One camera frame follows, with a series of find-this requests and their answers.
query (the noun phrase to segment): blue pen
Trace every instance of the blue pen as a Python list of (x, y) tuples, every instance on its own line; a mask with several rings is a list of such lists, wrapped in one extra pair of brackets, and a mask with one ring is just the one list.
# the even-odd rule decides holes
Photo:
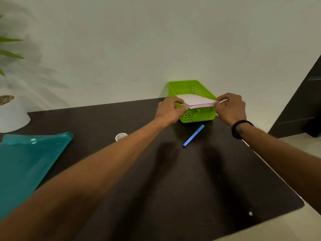
[(204, 128), (204, 125), (202, 124), (198, 130), (193, 133), (193, 135), (183, 144), (183, 147), (187, 146), (187, 144)]

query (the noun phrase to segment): teal plastic sheet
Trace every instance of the teal plastic sheet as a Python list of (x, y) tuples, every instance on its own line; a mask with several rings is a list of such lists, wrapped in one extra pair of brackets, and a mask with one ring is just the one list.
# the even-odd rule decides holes
[(6, 134), (0, 143), (0, 220), (32, 195), (73, 134)]

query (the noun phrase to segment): hand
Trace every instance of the hand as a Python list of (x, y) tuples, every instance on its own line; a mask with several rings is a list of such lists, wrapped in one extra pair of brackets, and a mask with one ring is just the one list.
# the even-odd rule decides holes
[(216, 113), (219, 118), (230, 128), (240, 120), (246, 120), (245, 102), (240, 95), (226, 93), (216, 98), (214, 103)]
[(188, 107), (179, 108), (174, 104), (175, 102), (183, 104), (184, 100), (178, 97), (167, 97), (164, 101), (158, 103), (155, 120), (164, 127), (177, 122), (188, 110)]

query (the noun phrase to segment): tile floor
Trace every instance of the tile floor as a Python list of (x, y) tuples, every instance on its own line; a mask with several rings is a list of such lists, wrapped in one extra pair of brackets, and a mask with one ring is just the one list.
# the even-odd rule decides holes
[[(299, 134), (281, 140), (310, 154), (321, 157), (321, 138)], [(226, 236), (217, 241), (319, 241), (321, 215), (307, 202), (302, 209), (293, 211), (260, 225)]]

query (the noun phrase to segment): plastic basket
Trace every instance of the plastic basket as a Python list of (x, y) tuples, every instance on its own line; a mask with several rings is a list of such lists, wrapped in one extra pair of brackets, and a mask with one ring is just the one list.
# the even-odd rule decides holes
[[(168, 82), (168, 96), (178, 96), (181, 94), (195, 94), (202, 97), (206, 97), (212, 100), (216, 100), (216, 97), (209, 92), (199, 81), (197, 80), (185, 80), (185, 81), (172, 81)], [(215, 107), (203, 107), (189, 109), (181, 118), (182, 123), (200, 122), (213, 120), (216, 116)]]

